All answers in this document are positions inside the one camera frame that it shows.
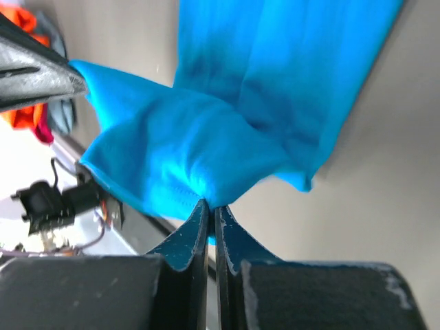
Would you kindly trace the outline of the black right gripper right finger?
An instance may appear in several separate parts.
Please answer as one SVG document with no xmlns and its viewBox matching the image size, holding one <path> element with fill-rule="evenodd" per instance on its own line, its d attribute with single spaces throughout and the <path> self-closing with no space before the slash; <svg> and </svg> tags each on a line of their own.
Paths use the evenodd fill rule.
<svg viewBox="0 0 440 330">
<path fill-rule="evenodd" d="M 214 212 L 222 329 L 425 329 L 403 276 L 391 265 L 288 262 L 233 217 Z"/>
</svg>

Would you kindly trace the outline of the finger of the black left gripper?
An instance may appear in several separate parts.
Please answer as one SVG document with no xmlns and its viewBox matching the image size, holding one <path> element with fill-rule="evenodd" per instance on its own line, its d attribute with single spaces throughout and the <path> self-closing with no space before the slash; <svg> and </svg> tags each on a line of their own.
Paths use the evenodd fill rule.
<svg viewBox="0 0 440 330">
<path fill-rule="evenodd" d="M 89 93 L 83 76 L 71 67 L 14 62 L 1 67 L 1 111 Z"/>
<path fill-rule="evenodd" d="M 68 60 L 44 46 L 1 14 L 1 67 L 14 62 L 37 62 L 37 66 L 68 66 Z"/>
</svg>

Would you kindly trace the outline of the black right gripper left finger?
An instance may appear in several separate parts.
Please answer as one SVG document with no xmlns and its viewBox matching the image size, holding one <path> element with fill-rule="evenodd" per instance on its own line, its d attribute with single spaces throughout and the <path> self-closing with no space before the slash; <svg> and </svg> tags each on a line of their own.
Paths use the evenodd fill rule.
<svg viewBox="0 0 440 330">
<path fill-rule="evenodd" d="M 14 258 L 1 267 L 2 329 L 205 329 L 206 201 L 143 256 Z"/>
</svg>

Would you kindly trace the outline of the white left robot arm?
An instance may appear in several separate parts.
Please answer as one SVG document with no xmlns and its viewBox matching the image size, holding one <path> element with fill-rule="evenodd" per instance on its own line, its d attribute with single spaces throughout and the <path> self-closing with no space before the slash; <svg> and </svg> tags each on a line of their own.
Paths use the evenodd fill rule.
<svg viewBox="0 0 440 330">
<path fill-rule="evenodd" d="M 18 110 L 88 92 L 85 79 L 67 60 L 1 17 L 1 111 Z M 13 196 L 25 209 L 29 233 L 72 224 L 76 215 L 100 205 L 92 181 L 60 191 L 56 184 L 37 181 Z"/>
</svg>

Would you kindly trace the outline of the blue t shirt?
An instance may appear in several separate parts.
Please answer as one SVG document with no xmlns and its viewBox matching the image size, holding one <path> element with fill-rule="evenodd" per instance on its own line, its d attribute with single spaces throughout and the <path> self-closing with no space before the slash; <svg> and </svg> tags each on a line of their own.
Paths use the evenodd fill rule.
<svg viewBox="0 0 440 330">
<path fill-rule="evenodd" d="M 275 175 L 311 190 L 401 1 L 181 1 L 172 87 L 74 60 L 101 132 L 81 157 L 140 212 L 185 220 Z"/>
</svg>

